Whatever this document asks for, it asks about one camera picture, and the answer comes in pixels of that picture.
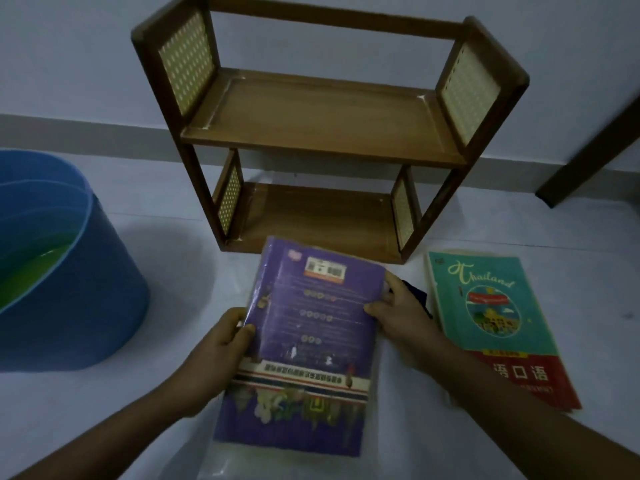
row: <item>book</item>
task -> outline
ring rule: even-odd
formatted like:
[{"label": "book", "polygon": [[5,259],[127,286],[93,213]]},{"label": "book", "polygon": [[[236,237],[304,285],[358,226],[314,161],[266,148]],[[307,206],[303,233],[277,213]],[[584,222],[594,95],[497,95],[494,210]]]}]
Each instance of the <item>book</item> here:
[{"label": "book", "polygon": [[582,408],[520,259],[429,251],[428,268],[453,343],[547,404]]},{"label": "book", "polygon": [[256,334],[214,439],[359,456],[385,269],[270,237],[245,324]]}]

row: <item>blue bucket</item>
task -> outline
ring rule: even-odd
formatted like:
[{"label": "blue bucket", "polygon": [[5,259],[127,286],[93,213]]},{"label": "blue bucket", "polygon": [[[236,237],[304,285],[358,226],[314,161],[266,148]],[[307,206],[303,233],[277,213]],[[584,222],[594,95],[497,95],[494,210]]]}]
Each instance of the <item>blue bucket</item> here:
[{"label": "blue bucket", "polygon": [[0,371],[68,371],[140,326],[147,282],[84,176],[52,155],[0,151]]}]

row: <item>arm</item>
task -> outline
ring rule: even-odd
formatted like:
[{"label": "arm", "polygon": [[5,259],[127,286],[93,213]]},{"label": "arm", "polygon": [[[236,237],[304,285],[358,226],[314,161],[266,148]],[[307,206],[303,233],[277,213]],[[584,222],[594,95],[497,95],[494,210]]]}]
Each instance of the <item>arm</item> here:
[{"label": "arm", "polygon": [[529,479],[640,478],[640,456],[560,414],[439,332],[403,282],[365,311],[412,365],[431,375]]},{"label": "arm", "polygon": [[116,479],[165,429],[194,416],[233,378],[255,328],[228,310],[169,379],[13,480]]}]

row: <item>teal book cover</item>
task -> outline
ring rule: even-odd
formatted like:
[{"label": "teal book cover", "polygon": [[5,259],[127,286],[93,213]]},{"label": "teal book cover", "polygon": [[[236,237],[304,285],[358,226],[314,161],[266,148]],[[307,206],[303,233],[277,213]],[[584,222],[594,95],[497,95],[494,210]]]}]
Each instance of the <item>teal book cover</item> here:
[{"label": "teal book cover", "polygon": [[581,409],[517,257],[429,251],[444,334],[560,410]]}]

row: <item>green liquid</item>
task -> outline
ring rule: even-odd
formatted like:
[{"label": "green liquid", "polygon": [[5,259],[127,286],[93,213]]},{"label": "green liquid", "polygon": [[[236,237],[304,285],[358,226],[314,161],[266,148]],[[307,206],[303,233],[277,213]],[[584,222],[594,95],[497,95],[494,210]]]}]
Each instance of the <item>green liquid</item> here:
[{"label": "green liquid", "polygon": [[69,245],[66,245],[47,251],[27,261],[1,281],[0,310],[31,288],[68,249]]}]

